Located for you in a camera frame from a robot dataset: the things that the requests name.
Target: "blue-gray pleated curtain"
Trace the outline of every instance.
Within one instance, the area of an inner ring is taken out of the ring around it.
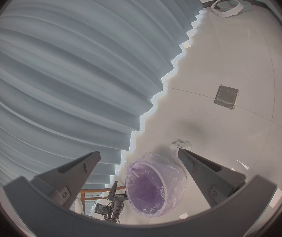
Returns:
[[[0,185],[99,150],[115,174],[199,0],[13,0],[0,17]]]

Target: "trash bag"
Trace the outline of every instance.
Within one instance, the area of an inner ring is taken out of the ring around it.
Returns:
[[[125,186],[138,214],[160,217],[181,202],[186,174],[166,158],[149,152],[128,166]]]

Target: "tile floor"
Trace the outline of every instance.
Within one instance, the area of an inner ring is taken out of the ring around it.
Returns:
[[[128,164],[149,151],[180,164],[168,145],[190,141],[193,152],[244,173],[247,181],[261,174],[282,190],[282,28],[268,10],[257,6],[230,18],[204,9],[198,19],[191,47],[175,63],[177,74],[164,78],[164,90],[141,117],[141,130],[131,136],[130,151],[123,152],[115,179],[123,184]],[[214,104],[221,84],[240,90],[234,110]],[[184,198],[173,211],[145,218],[126,202],[121,223],[170,222],[209,209],[186,174]],[[265,223],[281,201],[268,207],[252,230]]]

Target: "floor drain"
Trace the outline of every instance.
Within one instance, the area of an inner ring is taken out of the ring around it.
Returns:
[[[215,97],[215,104],[224,106],[233,110],[236,105],[236,101],[238,100],[239,90],[220,86],[218,89],[217,96]]]

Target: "white litter box rim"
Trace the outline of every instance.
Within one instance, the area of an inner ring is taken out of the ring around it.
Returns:
[[[161,175],[161,173],[160,173],[160,172],[157,170],[157,168],[155,168],[152,164],[150,164],[150,163],[148,163],[148,162],[145,162],[145,161],[139,161],[138,164],[141,164],[141,165],[143,164],[143,165],[146,165],[146,166],[150,167],[150,168],[153,169],[153,170],[156,172],[156,174],[159,176],[159,178],[160,178],[161,181],[162,181],[162,185],[163,185],[163,189],[164,189],[164,203],[163,203],[162,208],[161,208],[159,211],[157,211],[157,212],[155,212],[155,213],[153,213],[153,214],[149,214],[149,213],[145,213],[145,212],[143,212],[143,211],[140,211],[139,209],[137,209],[137,208],[135,207],[135,205],[134,205],[131,201],[129,201],[129,202],[133,205],[134,210],[135,210],[138,214],[141,214],[141,215],[146,214],[146,215],[151,215],[152,217],[155,217],[155,216],[156,216],[157,214],[159,214],[162,210],[164,210],[165,207],[167,206],[166,201],[167,201],[167,199],[168,199],[168,196],[167,196],[167,187],[166,187],[166,183],[165,183],[165,181],[164,181],[163,176]]]

